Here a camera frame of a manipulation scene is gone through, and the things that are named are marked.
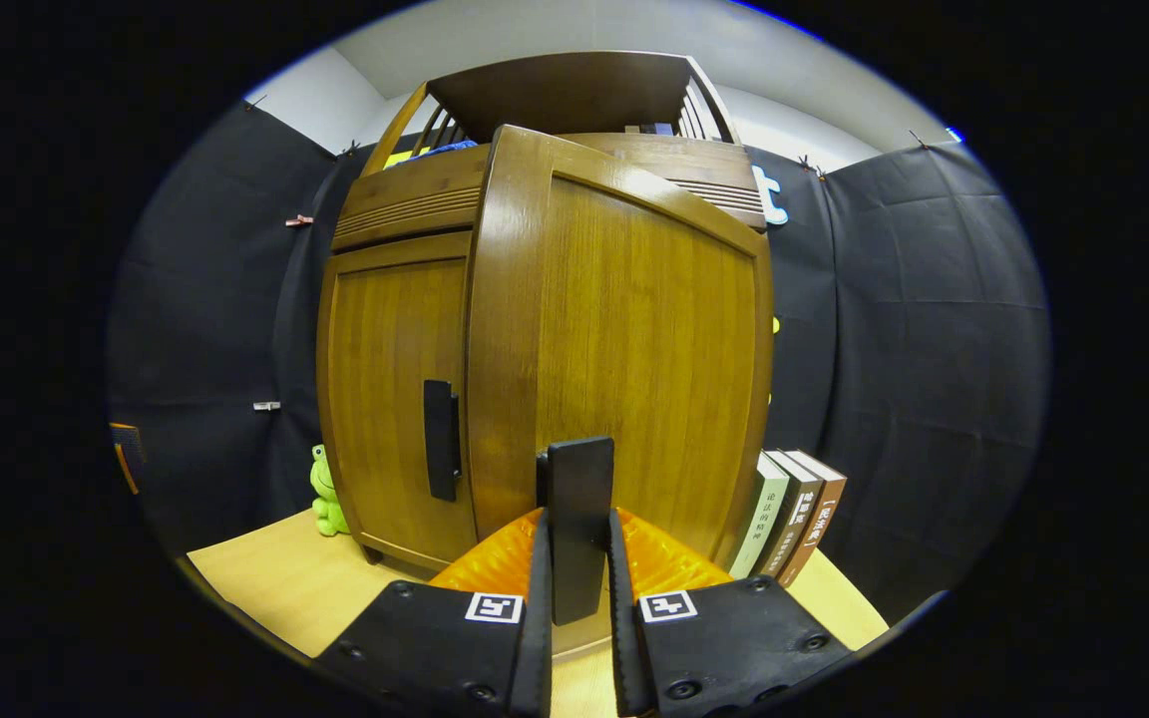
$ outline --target cabinet top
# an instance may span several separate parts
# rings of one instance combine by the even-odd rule
[[[427,93],[478,142],[491,141],[503,124],[548,134],[677,126],[685,102],[710,115],[708,140],[739,142],[720,96],[686,55],[597,51],[520,57],[429,80]]]

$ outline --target green frog toy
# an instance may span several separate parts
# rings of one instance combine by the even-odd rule
[[[348,533],[348,524],[344,522],[344,510],[339,509],[339,499],[334,494],[334,481],[331,480],[331,466],[327,464],[327,447],[314,446],[314,469],[309,472],[309,482],[322,499],[314,499],[314,512],[318,515],[318,532],[324,536],[337,533]]]

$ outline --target brown book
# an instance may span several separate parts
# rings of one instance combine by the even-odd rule
[[[774,453],[765,453],[770,458],[774,458]],[[770,540],[765,542],[765,550],[761,551],[761,558],[756,562],[756,570],[753,576],[766,573],[770,577],[778,577],[780,569],[788,562],[792,550],[801,541],[802,528],[810,519],[812,512],[812,500],[822,488],[822,479],[808,473],[805,480],[784,469],[788,473],[788,489],[782,497],[782,509],[779,517],[774,519],[774,526],[770,528]]]
[[[792,556],[788,557],[782,571],[779,572],[779,584],[786,587],[792,586],[792,581],[801,576],[801,569],[807,561],[810,561],[815,547],[818,546],[818,541],[822,541],[822,536],[827,531],[827,525],[831,524],[831,518],[835,515],[835,505],[840,502],[840,494],[845,488],[845,477],[803,450],[789,450],[782,458],[786,464],[780,461],[779,465],[786,472],[803,472],[822,481],[810,518],[802,528],[797,548],[792,551]],[[774,461],[778,460],[779,456],[774,455]]]

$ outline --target white ceiling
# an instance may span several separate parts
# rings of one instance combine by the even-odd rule
[[[379,94],[501,60],[581,49],[693,55],[716,85],[801,109],[881,152],[953,140],[942,119],[856,60],[725,0],[433,0],[334,41]]]

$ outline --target black door handle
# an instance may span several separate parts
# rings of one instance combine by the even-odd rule
[[[460,395],[450,391],[450,381],[424,380],[424,458],[429,494],[455,501],[461,473]]]

